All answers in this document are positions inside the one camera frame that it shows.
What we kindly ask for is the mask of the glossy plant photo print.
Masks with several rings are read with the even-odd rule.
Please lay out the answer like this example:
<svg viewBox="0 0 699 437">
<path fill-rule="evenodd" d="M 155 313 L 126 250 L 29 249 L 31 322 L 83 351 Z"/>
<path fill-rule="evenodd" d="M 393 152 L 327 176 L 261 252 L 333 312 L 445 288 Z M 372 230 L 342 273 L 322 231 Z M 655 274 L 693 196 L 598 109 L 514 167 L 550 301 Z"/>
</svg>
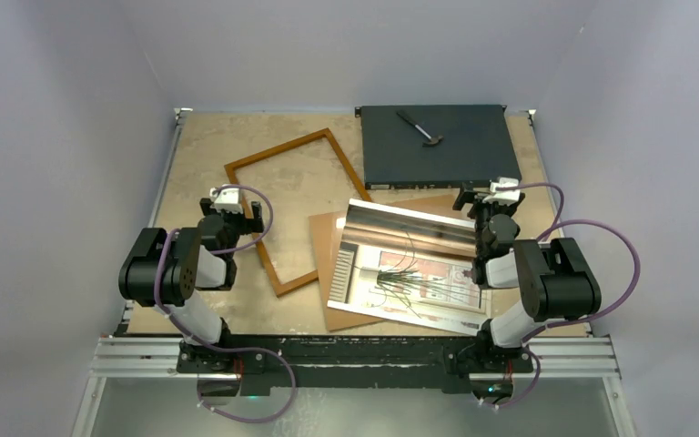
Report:
<svg viewBox="0 0 699 437">
<path fill-rule="evenodd" d="M 468 335 L 491 316 L 468 220 L 353 199 L 336 228 L 328 308 Z"/>
</svg>

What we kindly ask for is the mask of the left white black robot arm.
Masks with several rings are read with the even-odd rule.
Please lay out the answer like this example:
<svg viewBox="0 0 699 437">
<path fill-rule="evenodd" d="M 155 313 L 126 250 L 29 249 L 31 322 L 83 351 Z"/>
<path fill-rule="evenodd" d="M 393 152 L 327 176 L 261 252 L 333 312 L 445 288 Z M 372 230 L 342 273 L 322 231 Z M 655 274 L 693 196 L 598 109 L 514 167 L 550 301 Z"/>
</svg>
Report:
<svg viewBox="0 0 699 437">
<path fill-rule="evenodd" d="M 189 347 L 213 372 L 229 369 L 235 348 L 227 323 L 201 299 L 201 291 L 230 290 L 237 265 L 239 238 L 261 234 L 261 204 L 202 198 L 203 218 L 195 227 L 168 232 L 143 228 L 118 272 L 118 290 L 126 300 L 153 308 L 178 326 Z"/>
</svg>

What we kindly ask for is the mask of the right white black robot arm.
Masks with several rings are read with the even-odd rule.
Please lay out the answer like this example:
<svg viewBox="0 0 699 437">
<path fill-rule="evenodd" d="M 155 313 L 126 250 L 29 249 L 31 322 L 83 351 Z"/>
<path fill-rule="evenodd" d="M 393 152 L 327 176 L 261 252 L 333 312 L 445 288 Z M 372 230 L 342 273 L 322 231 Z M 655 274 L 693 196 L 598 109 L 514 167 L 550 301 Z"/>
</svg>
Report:
<svg viewBox="0 0 699 437">
<path fill-rule="evenodd" d="M 475 256 L 466 277 L 480 290 L 520 292 L 509 310 L 483 322 L 474 345 L 464 350 L 488 371 L 521 357 L 525 338 L 546 322 L 578 320 L 601 307 L 598 282 L 573 239 L 545 244 L 520 239 L 513 215 L 524 198 L 522 193 L 481 193 L 464 185 L 452 206 L 461 210 L 469 205 L 474 221 Z"/>
</svg>

